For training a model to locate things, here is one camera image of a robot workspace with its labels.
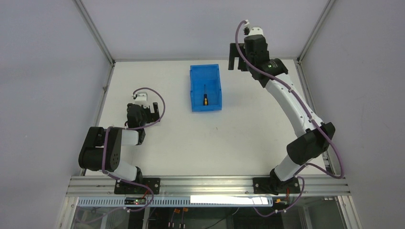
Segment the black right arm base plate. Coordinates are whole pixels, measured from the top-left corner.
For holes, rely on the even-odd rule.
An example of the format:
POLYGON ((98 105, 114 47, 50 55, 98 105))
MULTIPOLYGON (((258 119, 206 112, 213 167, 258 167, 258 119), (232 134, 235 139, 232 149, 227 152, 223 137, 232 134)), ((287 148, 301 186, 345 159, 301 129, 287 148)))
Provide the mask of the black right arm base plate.
POLYGON ((297 178, 293 177, 287 181, 278 181, 271 177, 254 177, 253 189, 255 194, 298 194, 301 189, 297 178))

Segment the black yellow screwdriver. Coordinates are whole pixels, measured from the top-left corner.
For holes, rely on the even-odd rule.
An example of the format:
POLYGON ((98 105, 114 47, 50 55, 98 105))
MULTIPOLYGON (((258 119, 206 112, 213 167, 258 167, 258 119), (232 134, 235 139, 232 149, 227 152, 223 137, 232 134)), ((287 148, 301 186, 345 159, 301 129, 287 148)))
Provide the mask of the black yellow screwdriver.
POLYGON ((208 95, 207 95, 207 92, 206 92, 206 85, 204 85, 203 105, 204 106, 208 105, 208 95))

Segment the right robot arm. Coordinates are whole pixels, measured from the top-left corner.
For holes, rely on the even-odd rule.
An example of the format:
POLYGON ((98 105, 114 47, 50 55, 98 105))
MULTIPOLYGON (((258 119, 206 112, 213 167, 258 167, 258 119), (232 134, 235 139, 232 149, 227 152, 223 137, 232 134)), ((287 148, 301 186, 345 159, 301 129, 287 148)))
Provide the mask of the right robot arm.
POLYGON ((266 181, 260 181, 260 193, 277 195, 297 183, 294 177, 311 160, 324 153, 335 133, 334 125, 323 122, 296 92, 284 63, 270 59, 267 42, 263 35, 251 35, 244 43, 231 43, 228 69, 234 69, 238 58, 238 70, 250 72, 277 101, 290 121, 296 139, 286 147, 287 155, 273 168, 266 181))

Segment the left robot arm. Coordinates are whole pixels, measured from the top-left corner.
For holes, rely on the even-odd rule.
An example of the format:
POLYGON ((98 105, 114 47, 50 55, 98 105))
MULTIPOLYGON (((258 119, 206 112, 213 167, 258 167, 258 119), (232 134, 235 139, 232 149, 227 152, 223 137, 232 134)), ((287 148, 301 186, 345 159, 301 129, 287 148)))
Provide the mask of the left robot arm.
POLYGON ((139 146, 143 143, 148 124, 159 120, 159 105, 127 104, 127 126, 103 128, 92 126, 85 137, 79 153, 78 164, 82 169, 101 171, 131 182, 143 184, 143 175, 139 167, 121 159, 123 146, 139 146))

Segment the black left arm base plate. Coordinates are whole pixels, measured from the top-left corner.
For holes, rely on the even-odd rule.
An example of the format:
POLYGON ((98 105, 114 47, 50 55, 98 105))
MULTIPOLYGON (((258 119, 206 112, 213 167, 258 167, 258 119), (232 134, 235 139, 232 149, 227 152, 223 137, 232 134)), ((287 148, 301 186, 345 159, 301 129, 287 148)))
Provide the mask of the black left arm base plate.
MULTIPOLYGON (((149 187, 153 194, 157 195, 160 193, 160 182, 161 179, 158 177, 147 177, 143 178, 142 185, 149 187)), ((129 184, 127 182, 116 182, 114 187, 114 194, 116 195, 141 195, 147 192, 145 187, 139 185, 129 184)))

